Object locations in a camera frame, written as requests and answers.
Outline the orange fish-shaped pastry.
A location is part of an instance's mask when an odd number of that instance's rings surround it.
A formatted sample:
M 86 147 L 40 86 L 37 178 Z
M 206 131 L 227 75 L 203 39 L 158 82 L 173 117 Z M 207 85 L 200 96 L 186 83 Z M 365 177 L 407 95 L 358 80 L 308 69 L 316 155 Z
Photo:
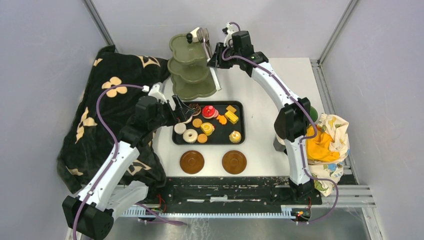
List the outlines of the orange fish-shaped pastry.
M 218 120 L 218 122 L 219 122 L 221 125 L 226 125 L 226 124 L 227 124 L 227 122 L 228 122 L 227 118 L 226 118 L 224 115 L 218 115 L 218 116 L 216 117 L 216 119 Z

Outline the steel tongs white handle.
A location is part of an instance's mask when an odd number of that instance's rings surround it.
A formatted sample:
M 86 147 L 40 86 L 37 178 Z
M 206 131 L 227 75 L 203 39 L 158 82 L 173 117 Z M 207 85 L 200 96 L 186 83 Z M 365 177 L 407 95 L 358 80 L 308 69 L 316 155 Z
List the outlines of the steel tongs white handle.
M 196 31 L 197 39 L 202 44 L 204 52 L 207 57 L 207 67 L 210 70 L 215 89 L 217 91 L 220 91 L 222 89 L 221 84 L 219 82 L 218 76 L 217 76 L 217 70 L 216 70 L 216 63 L 213 58 L 213 52 L 210 45 L 210 38 L 209 38 L 209 32 L 207 28 L 199 27 Z

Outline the yellow layered cake slice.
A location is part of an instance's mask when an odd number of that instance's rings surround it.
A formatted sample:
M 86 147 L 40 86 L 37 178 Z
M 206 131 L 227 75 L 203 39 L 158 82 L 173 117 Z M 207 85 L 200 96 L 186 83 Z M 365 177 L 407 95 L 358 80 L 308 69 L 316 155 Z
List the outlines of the yellow layered cake slice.
M 227 111 L 224 114 L 225 118 L 230 121 L 233 125 L 235 125 L 239 121 L 239 117 L 232 111 Z

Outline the white cake block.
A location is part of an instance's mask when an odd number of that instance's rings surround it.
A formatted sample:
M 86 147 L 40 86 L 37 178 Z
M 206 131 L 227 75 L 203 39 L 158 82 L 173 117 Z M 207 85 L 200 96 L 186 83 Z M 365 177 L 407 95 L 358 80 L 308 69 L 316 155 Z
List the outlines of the white cake block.
M 194 30 L 192 30 L 192 31 L 190 31 L 189 33 L 186 34 L 186 40 L 189 44 L 197 43 L 197 42 L 200 41 L 199 30 L 200 30 L 200 27 L 197 27 Z

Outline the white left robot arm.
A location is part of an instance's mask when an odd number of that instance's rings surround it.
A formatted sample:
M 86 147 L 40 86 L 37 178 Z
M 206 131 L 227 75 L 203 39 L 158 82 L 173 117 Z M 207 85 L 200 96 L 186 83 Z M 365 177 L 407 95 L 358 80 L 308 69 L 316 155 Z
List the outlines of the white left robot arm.
M 77 196 L 67 196 L 62 203 L 74 240 L 78 234 L 90 240 L 103 240 L 115 220 L 126 210 L 140 201 L 149 204 L 156 200 L 157 189 L 141 181 L 132 181 L 117 194 L 113 192 L 129 166 L 140 156 L 138 147 L 148 145 L 153 139 L 153 133 L 159 128 L 186 122 L 194 113 L 194 109 L 177 95 L 172 96 L 175 104 L 172 107 L 163 93 L 162 83 L 137 88 L 147 95 L 139 98 L 134 115 L 118 135 L 108 127 L 100 111 L 103 96 L 116 89 L 116 86 L 105 89 L 96 101 L 97 117 L 112 137 L 114 146 L 91 181 Z

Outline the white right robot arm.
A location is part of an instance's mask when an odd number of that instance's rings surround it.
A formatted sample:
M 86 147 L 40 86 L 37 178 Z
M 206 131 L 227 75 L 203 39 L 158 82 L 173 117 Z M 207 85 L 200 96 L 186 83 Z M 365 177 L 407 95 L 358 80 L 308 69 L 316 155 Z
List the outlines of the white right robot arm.
M 246 30 L 223 28 L 224 42 L 216 44 L 207 66 L 230 69 L 237 65 L 265 90 L 279 111 L 273 124 L 277 139 L 282 141 L 289 161 L 289 199 L 302 204 L 314 188 L 314 180 L 308 168 L 305 139 L 307 128 L 313 125 L 310 116 L 311 103 L 291 91 L 274 71 L 269 59 L 255 51 L 250 33 Z

